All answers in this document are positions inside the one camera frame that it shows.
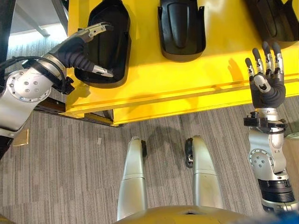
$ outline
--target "black rubber sleeve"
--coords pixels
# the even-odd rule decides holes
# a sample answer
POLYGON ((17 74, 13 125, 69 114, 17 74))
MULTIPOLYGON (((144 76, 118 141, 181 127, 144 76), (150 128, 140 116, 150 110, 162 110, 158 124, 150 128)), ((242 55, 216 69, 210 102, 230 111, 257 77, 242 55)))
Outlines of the black rubber sleeve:
POLYGON ((6 153, 6 151, 9 149, 10 144, 13 142, 14 139, 6 137, 6 136, 0 136, 0 160, 6 153))
POLYGON ((84 71, 92 71, 95 64, 84 55, 86 43, 80 37, 71 38, 62 43, 56 52, 50 52, 54 57, 64 64, 66 68, 77 68, 84 71))
POLYGON ((285 86, 283 82, 280 82, 277 78, 271 81, 271 90, 269 92, 260 93, 259 90, 251 91, 253 106, 255 108, 277 108, 284 102, 285 86))

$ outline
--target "yellow table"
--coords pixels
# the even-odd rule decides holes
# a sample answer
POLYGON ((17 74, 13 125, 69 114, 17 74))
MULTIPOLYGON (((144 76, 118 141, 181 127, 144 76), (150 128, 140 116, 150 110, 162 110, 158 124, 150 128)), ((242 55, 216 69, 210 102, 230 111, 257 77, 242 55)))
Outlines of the yellow table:
MULTIPOLYGON (((99 0, 71 0, 69 34, 87 26, 99 0)), ((205 6, 206 49, 196 60, 172 62, 160 50, 159 0, 123 0, 131 18, 128 79, 114 89, 90 87, 68 70, 75 90, 66 116, 113 109, 113 125, 251 102, 246 57, 261 40, 243 0, 198 0, 205 6)), ((299 42, 284 48, 287 97, 299 95, 299 42)))

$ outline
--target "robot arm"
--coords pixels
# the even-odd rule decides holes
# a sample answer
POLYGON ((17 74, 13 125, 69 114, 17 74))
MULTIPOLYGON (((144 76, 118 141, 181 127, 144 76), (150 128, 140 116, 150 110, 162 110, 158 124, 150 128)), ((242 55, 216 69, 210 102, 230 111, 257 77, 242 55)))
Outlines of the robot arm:
POLYGON ((270 47, 263 43, 266 71, 256 48, 252 50, 256 60, 257 73, 246 58, 252 102, 255 111, 244 118, 249 131, 249 162, 258 180, 265 211, 282 212, 298 210, 298 202, 286 172, 286 160, 282 152, 286 124, 280 119, 277 107, 285 100, 284 64, 280 46, 274 43, 275 64, 270 47))
POLYGON ((79 30, 42 57, 14 57, 0 64, 0 70, 3 70, 17 61, 29 59, 23 64, 26 69, 8 75, 0 93, 0 159, 37 104, 49 96, 51 86, 68 92, 63 73, 66 68, 75 67, 113 77, 112 72, 95 65, 83 54, 84 44, 107 30, 113 30, 109 23, 98 23, 79 30))

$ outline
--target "gray carpet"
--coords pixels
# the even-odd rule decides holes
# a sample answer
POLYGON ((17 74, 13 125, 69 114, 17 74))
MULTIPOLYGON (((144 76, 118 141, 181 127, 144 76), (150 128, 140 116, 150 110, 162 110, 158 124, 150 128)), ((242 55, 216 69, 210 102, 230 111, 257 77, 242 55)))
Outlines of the gray carpet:
MULTIPOLYGON (((49 45, 41 45, 41 55, 49 45)), ((10 49, 9 55, 19 51, 10 49)), ((279 108, 299 131, 299 97, 279 108)), ((225 207, 249 216, 263 212, 247 161, 251 105, 192 113, 119 128, 34 112, 30 143, 11 148, 0 161, 0 213, 17 223, 113 223, 128 142, 147 143, 145 176, 149 207, 192 204, 192 171, 185 167, 185 140, 200 134, 219 175, 225 207)))

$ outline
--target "robot finger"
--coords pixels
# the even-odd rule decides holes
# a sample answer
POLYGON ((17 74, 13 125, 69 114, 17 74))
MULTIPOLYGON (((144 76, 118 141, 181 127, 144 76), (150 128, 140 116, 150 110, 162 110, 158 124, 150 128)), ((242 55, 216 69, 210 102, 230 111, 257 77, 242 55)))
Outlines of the robot finger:
POLYGON ((284 80, 284 61, 281 54, 281 49, 278 43, 274 42, 272 45, 275 55, 275 70, 272 78, 278 78, 279 81, 284 80))
POLYGON ((258 52, 258 49, 253 48, 252 53, 253 53, 253 56, 256 60, 257 73, 260 74, 260 75, 264 75, 263 62, 262 62, 262 59, 261 59, 260 52, 258 52))
POLYGON ((108 69, 104 69, 98 65, 94 65, 93 70, 91 72, 105 77, 110 77, 110 78, 114 77, 112 71, 108 69))
POLYGON ((252 66, 250 58, 246 58, 245 59, 245 63, 247 65, 247 69, 248 69, 249 82, 250 82, 250 84, 252 84, 252 82, 253 82, 253 76, 255 75, 255 72, 254 72, 254 68, 252 66))
POLYGON ((262 44, 263 52, 266 58, 266 78, 269 79, 274 72, 274 62, 270 51, 270 46, 267 42, 262 44))
POLYGON ((88 43, 92 41, 96 35, 106 31, 113 31, 113 30, 114 27, 111 25, 111 23, 100 22, 92 26, 89 26, 85 29, 79 30, 78 32, 73 34, 70 38, 80 37, 85 43, 88 43))

